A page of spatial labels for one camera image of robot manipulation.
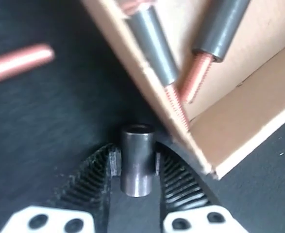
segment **metal cylinder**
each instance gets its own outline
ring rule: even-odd
[[[152,190],[155,174],[154,130],[130,125],[121,133],[121,190],[130,197],[144,197]]]
[[[250,0],[212,0],[193,44],[193,52],[222,62]]]
[[[163,86],[178,79],[178,68],[172,57],[154,6],[140,7],[127,20],[140,48]]]

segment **copper threaded rod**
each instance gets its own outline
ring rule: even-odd
[[[196,55],[189,75],[181,89],[181,100],[183,102],[193,102],[204,82],[213,60],[214,57],[208,53],[198,53]]]
[[[165,87],[166,96],[179,119],[182,121],[186,130],[189,131],[189,120],[185,115],[183,106],[181,105],[179,94],[174,84]]]
[[[124,14],[131,16],[139,10],[141,4],[149,3],[150,5],[155,3],[156,0],[118,0],[120,8]]]
[[[0,56],[0,81],[41,66],[54,59],[52,48],[38,44]]]

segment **black surface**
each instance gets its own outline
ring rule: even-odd
[[[57,59],[0,84],[0,229],[43,202],[121,124],[161,126],[74,0],[0,0],[0,54],[48,42]],[[220,182],[205,177],[251,233],[285,233],[285,125]],[[159,187],[139,200],[112,183],[110,232],[157,232]]]

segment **cardboard edge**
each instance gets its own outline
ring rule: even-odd
[[[130,74],[139,91],[160,117],[172,137],[188,149],[189,156],[197,159],[204,174],[211,173],[211,165],[192,135],[186,131],[181,120],[173,111],[164,88],[144,58],[129,28],[122,20],[116,3],[106,0],[82,0],[82,3]]]
[[[215,168],[216,178],[219,180],[253,152],[263,141],[270,137],[276,130],[285,124],[285,109],[274,119],[266,124],[260,132],[251,138],[246,144],[231,154],[226,160]]]
[[[284,90],[285,48],[248,77],[241,87],[237,87],[193,121],[191,132],[196,137],[198,147],[202,149],[206,159],[212,165],[214,171],[212,175],[215,179],[220,180],[224,177],[285,123]],[[261,95],[262,100],[256,99],[258,101],[254,102],[253,95]],[[243,111],[244,113],[247,111],[245,106],[254,106],[251,110],[252,113],[255,113],[251,116],[254,120],[250,125],[247,116],[242,114]],[[264,121],[260,119],[260,123],[258,123],[257,119],[261,115],[264,115]],[[239,121],[231,123],[233,118],[238,118]],[[248,125],[240,132],[240,128],[234,128],[237,125],[236,122],[238,124],[247,122]],[[240,138],[234,144],[224,146],[225,149],[220,148],[222,143],[225,143],[223,138],[232,136],[240,136]],[[221,155],[224,151],[232,152]],[[224,159],[219,162],[219,158],[216,158],[217,155],[224,156]]]

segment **cardboard box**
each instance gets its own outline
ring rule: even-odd
[[[114,0],[82,0],[137,88],[173,138],[222,178],[285,123],[285,0],[252,0],[223,63],[214,63],[195,102],[185,106],[188,133]],[[159,0],[156,9],[180,83],[209,1]]]

